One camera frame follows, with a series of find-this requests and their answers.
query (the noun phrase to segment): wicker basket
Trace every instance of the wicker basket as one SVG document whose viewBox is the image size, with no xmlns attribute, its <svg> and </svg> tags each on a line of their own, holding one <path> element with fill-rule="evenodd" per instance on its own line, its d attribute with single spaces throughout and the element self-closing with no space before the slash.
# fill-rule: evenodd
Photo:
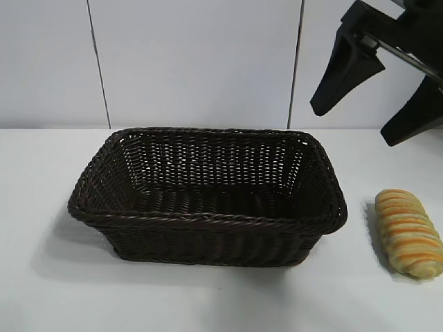
<svg viewBox="0 0 443 332">
<path fill-rule="evenodd" d="M 318 141 L 270 130 L 116 132 L 68 209 L 123 259 L 228 266 L 299 264 L 347 218 Z"/>
</svg>

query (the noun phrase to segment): woven texture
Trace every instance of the woven texture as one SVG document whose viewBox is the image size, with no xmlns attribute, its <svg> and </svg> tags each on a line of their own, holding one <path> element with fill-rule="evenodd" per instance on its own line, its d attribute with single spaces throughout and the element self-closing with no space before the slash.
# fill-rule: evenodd
<svg viewBox="0 0 443 332">
<path fill-rule="evenodd" d="M 299 264 L 347 218 L 318 141 L 269 130 L 116 132 L 68 209 L 123 259 L 228 266 Z"/>
</svg>

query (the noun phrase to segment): white tabletop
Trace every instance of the white tabletop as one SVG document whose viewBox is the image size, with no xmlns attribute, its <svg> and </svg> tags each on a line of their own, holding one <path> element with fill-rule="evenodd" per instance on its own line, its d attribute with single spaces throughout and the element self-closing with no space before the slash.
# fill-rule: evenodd
<svg viewBox="0 0 443 332">
<path fill-rule="evenodd" d="M 308 132 L 332 160 L 348 221 L 301 265 L 254 269 L 117 258 L 101 234 L 66 212 L 80 172 L 111 132 L 1 130 L 0 331 L 441 329 L 443 277 L 392 275 L 367 223 L 374 195 L 398 187 L 422 200 L 443 233 L 443 131 L 395 148 L 375 130 Z"/>
</svg>

